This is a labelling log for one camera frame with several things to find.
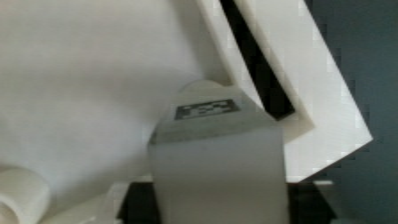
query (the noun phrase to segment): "gray surface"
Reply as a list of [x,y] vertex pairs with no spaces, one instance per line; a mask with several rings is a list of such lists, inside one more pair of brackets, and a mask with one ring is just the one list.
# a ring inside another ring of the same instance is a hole
[[358,217],[370,224],[391,224],[398,222],[398,1],[308,3],[375,137],[320,176],[334,180]]

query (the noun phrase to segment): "white cylinder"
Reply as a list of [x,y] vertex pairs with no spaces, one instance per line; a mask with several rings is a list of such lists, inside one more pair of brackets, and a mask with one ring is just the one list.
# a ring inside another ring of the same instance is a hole
[[0,173],[0,217],[8,224],[38,224],[50,206],[50,187],[25,169]]

